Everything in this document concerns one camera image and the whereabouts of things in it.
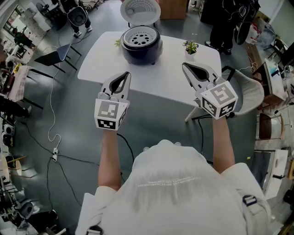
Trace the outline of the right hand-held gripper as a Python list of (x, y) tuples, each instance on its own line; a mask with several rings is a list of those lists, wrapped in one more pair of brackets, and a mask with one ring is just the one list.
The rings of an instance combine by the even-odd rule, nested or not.
[(217, 77), (215, 71), (208, 65), (198, 62), (182, 63), (182, 71), (191, 87), (196, 90), (200, 107), (215, 119), (234, 111), (238, 95), (230, 82)]

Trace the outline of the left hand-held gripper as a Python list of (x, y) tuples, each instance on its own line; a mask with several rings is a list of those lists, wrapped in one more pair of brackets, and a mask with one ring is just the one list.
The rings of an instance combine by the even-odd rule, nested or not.
[(126, 71), (108, 78), (95, 101), (94, 120), (100, 129), (118, 130), (124, 120), (130, 102), (131, 73)]

